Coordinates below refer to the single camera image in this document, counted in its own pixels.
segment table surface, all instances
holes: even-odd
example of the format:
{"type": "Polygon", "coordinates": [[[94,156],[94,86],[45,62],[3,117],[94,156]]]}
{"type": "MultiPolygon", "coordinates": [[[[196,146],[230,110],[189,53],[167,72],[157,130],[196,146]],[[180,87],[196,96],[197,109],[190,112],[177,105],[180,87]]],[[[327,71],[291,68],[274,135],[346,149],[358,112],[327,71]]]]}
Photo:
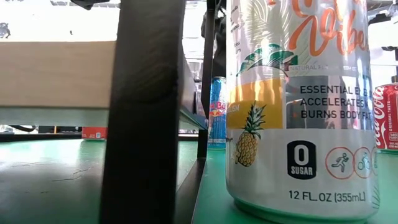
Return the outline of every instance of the table surface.
{"type": "MultiPolygon", "coordinates": [[[[368,224],[398,223],[398,177],[393,173],[394,164],[398,164],[397,155],[378,154],[381,207],[368,224]]],[[[226,190],[225,151],[208,151],[205,173],[201,181],[195,209],[194,224],[260,224],[270,223],[236,208],[233,198],[226,190]]]]}
{"type": "MultiPolygon", "coordinates": [[[[104,142],[82,140],[0,144],[0,223],[97,224],[104,149],[104,142]]],[[[177,187],[196,149],[196,142],[180,142],[177,187]]],[[[369,224],[398,223],[398,178],[391,178],[397,163],[398,156],[379,154],[382,204],[369,224]]],[[[224,151],[208,153],[193,222],[267,223],[234,206],[225,186],[224,151]]]]}

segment can label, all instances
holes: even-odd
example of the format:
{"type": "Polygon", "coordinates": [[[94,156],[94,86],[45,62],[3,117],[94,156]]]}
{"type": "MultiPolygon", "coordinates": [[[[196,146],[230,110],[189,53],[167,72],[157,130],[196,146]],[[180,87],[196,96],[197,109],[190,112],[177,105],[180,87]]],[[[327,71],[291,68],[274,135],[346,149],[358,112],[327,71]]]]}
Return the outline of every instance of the can label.
{"type": "Polygon", "coordinates": [[[365,0],[232,0],[227,185],[317,217],[378,209],[365,0]]]}
{"type": "Polygon", "coordinates": [[[226,80],[211,82],[208,147],[226,147],[226,80]]]}
{"type": "Polygon", "coordinates": [[[398,84],[379,86],[373,93],[374,132],[378,149],[398,149],[398,84]]]}

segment can bottom rim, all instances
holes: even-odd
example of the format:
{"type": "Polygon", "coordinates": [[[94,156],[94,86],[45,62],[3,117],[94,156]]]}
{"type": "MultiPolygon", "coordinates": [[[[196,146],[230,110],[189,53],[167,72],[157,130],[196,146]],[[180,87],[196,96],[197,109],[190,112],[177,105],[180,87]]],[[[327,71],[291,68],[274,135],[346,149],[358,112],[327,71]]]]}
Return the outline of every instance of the can bottom rim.
{"type": "Polygon", "coordinates": [[[244,212],[259,218],[274,222],[274,223],[288,223],[288,224],[321,224],[321,223],[347,223],[347,224],[364,224],[374,212],[366,217],[351,217],[351,218],[323,218],[311,215],[301,215],[289,212],[280,212],[273,209],[260,208],[256,205],[244,202],[236,197],[234,198],[235,205],[244,212]]]}

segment blue can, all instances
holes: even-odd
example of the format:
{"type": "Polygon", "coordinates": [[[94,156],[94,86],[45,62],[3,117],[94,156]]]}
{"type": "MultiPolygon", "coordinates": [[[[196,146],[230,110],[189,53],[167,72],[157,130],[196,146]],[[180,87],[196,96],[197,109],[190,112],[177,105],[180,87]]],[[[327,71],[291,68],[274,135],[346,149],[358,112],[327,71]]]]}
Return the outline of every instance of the blue can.
{"type": "Polygon", "coordinates": [[[214,77],[211,81],[208,148],[226,147],[226,79],[214,77]]]}

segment zero sugar logo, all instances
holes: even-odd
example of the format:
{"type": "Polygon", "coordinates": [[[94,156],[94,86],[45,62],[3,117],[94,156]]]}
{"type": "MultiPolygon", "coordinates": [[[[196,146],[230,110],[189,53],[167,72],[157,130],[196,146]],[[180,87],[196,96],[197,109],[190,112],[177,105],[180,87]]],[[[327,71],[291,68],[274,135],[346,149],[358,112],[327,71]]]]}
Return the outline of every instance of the zero sugar logo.
{"type": "Polygon", "coordinates": [[[293,178],[309,180],[317,175],[317,147],[304,140],[287,145],[287,173],[293,178]]]}

